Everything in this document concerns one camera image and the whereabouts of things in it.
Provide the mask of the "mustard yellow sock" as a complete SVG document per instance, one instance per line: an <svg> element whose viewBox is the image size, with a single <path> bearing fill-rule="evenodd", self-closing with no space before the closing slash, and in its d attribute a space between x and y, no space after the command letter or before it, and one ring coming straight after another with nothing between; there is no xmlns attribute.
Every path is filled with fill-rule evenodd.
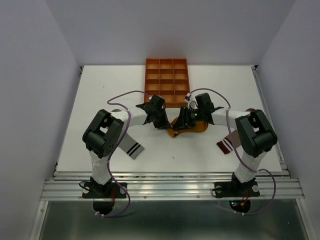
<svg viewBox="0 0 320 240"><path fill-rule="evenodd" d="M184 133L203 133L207 130L209 124L204 121L198 121L195 124L195 127L188 128L188 129L181 129L181 130L174 130L172 128L168 128L167 132L172 137L175 138Z"/></svg>

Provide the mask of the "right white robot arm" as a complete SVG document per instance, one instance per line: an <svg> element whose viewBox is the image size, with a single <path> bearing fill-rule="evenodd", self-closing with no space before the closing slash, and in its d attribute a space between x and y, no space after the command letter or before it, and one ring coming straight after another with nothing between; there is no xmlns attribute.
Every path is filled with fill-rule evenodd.
<svg viewBox="0 0 320 240"><path fill-rule="evenodd" d="M243 153L237 154L239 165L234 171L235 180L230 182L231 192L242 195L248 190L266 155L278 142L278 137L260 109L234 111L231 107L215 107L210 95L202 93L195 96L195 107L192 105L192 94L185 97L186 107L182 107L179 116L172 122L173 136L183 132L203 132L209 125L225 126L228 138L218 142L224 151L236 151L239 146Z"/></svg>

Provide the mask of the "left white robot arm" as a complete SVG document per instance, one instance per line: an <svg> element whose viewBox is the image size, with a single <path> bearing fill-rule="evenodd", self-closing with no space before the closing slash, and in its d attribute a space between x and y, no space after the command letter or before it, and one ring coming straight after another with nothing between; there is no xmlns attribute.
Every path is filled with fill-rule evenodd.
<svg viewBox="0 0 320 240"><path fill-rule="evenodd" d="M90 181L94 191L100 197L111 193L112 180L110 168L111 155L120 142L125 138L129 127L152 123L158 129L168 129L166 101L157 95L149 98L148 102L118 112L99 110L85 130L82 141L91 157L92 174Z"/></svg>

